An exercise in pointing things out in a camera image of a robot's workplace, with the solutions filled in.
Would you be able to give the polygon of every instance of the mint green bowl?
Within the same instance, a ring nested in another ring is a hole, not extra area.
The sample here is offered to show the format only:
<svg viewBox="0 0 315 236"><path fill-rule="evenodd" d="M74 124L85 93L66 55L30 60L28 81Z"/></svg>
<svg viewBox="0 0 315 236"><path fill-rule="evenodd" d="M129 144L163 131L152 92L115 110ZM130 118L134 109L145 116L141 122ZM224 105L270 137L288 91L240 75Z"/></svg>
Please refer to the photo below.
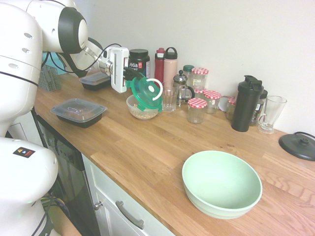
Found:
<svg viewBox="0 0 315 236"><path fill-rule="evenodd" d="M262 195L257 172L241 158L222 151L202 151L182 169L190 201L203 213L234 219L250 211Z"/></svg>

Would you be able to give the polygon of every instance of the tall glass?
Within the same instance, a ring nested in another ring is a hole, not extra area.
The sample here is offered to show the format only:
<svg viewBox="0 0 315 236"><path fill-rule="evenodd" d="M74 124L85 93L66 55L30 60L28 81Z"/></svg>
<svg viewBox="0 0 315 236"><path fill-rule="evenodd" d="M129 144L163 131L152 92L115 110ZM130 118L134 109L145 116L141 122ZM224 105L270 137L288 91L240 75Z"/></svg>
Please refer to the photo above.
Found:
<svg viewBox="0 0 315 236"><path fill-rule="evenodd" d="M267 96L263 114L259 117L258 129L266 134L273 134L274 124L286 105L286 99L279 96Z"/></svg>
<svg viewBox="0 0 315 236"><path fill-rule="evenodd" d="M173 112L176 109L176 101L178 95L178 86L169 86L163 84L162 108L163 111Z"/></svg>

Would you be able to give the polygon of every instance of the logo sticker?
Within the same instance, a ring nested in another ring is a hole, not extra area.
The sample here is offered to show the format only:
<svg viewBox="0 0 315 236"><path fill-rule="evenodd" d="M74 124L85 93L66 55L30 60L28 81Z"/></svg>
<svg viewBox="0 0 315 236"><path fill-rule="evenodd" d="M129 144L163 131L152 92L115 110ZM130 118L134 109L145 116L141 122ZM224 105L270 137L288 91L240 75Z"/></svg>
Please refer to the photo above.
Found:
<svg viewBox="0 0 315 236"><path fill-rule="evenodd" d="M15 150L15 152L13 154L18 155L18 156L22 156L22 157L26 157L29 158L30 156L32 156L35 153L35 151L27 149L25 147L20 147L18 149Z"/></svg>

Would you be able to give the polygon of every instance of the black appliance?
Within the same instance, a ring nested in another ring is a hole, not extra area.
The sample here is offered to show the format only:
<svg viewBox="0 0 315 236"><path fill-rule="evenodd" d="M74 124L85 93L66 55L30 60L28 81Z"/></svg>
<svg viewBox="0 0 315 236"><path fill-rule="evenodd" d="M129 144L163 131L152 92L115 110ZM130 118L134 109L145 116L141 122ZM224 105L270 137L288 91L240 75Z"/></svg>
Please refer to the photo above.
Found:
<svg viewBox="0 0 315 236"><path fill-rule="evenodd" d="M100 236L82 154L39 115L37 128L45 147L58 160L55 196L65 202L69 219L82 236Z"/></svg>

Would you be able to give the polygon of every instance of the silver handle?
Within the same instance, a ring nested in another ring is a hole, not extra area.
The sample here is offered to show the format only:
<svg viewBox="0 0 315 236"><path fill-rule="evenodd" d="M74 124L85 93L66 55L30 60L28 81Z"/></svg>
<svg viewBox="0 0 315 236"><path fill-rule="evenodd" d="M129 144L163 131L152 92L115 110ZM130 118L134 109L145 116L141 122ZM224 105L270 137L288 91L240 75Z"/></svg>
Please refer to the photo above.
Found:
<svg viewBox="0 0 315 236"><path fill-rule="evenodd" d="M98 210L100 208L100 206L102 206L102 205L103 205L103 203L101 201L99 201L99 203L94 204L93 208L94 208L94 210Z"/></svg>
<svg viewBox="0 0 315 236"><path fill-rule="evenodd" d="M129 214L129 212L127 212L124 208L123 208L124 202L121 201L116 201L116 206L118 207L118 209L120 210L120 212L135 226L137 226L140 229L144 228L144 221L143 220L137 220L136 218L134 218L132 215Z"/></svg>

